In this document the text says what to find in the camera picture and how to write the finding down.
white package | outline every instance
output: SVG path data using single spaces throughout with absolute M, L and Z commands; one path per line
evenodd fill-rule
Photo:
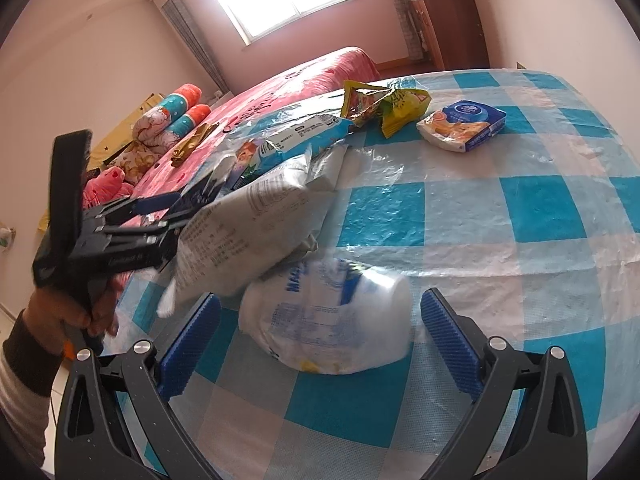
M 296 156 L 204 206 L 180 234 L 162 310 L 204 292 L 231 296 L 309 240 L 331 205 L 345 151 L 335 146 L 313 165 L 309 153 Z
M 238 325 L 291 368 L 351 374 L 406 356 L 412 303 L 409 281 L 396 272 L 304 260 L 251 282 Z

tissue package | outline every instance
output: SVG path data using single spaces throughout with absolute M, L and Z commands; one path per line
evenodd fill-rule
M 458 101 L 418 123 L 431 144 L 450 152 L 468 152 L 504 128 L 507 114 L 498 108 Z

table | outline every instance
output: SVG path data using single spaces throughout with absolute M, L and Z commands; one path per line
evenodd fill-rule
M 239 333 L 235 298 L 225 301 L 185 393 L 172 400 L 175 413 L 226 478 L 420 478 L 470 402 L 418 315 L 420 294 L 437 286 L 488 336 L 527 351 L 564 348 L 592 477 L 640 412 L 638 164 L 609 123 L 558 77 L 475 70 L 389 81 L 428 89 L 430 111 L 464 98 L 507 112 L 502 134 L 464 154 L 431 146 L 415 124 L 391 139 L 375 124 L 348 137 L 319 241 L 327 254 L 409 277 L 409 355 L 351 376 L 297 372 Z M 317 96 L 238 134 L 341 103 L 340 91 Z M 147 271 L 132 277 L 111 351 L 159 333 L 165 321 L 155 306 L 164 285 Z M 516 393 L 487 464 L 498 458 L 517 405 Z M 157 465 L 124 406 L 141 453 Z

sleeve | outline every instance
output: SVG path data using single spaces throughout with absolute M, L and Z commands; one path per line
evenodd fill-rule
M 0 352 L 0 410 L 39 466 L 44 463 L 51 387 L 61 362 L 62 355 L 38 344 L 20 313 Z

snack bag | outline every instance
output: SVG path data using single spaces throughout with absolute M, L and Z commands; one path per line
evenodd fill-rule
M 498 108 L 458 101 L 418 123 L 431 144 L 450 152 L 468 152 L 504 128 L 507 114 Z
M 431 96 L 416 88 L 388 88 L 357 81 L 344 82 L 340 116 L 360 127 L 373 116 L 382 117 L 382 134 L 391 137 L 405 124 L 417 121 L 427 111 Z
M 279 127 L 273 133 L 266 131 L 240 147 L 236 153 L 238 162 L 225 187 L 235 190 L 245 186 L 285 160 L 305 153 L 309 147 L 311 156 L 315 157 L 347 136 L 352 124 L 340 117 L 318 114 Z

